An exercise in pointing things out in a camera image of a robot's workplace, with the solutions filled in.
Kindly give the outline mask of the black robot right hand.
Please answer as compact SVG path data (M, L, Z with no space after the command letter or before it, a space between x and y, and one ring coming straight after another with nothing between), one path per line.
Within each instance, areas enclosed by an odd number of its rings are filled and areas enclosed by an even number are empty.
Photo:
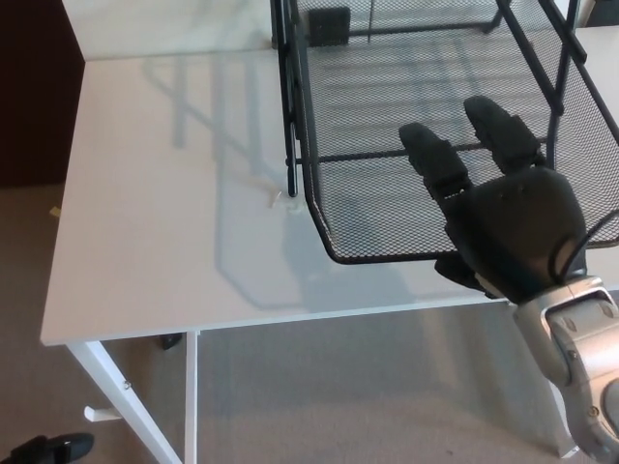
M586 276L586 224L567 178L547 167L540 142L519 116L484 96L463 106L500 177L476 185L448 140L420 123L398 130L456 248L436 260L435 271L514 304Z

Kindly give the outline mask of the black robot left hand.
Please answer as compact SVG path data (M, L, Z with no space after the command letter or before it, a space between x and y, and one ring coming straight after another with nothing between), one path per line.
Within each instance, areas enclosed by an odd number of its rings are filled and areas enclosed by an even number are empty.
M86 456L95 444L90 433L47 438L39 435L11 451L2 464L65 464Z

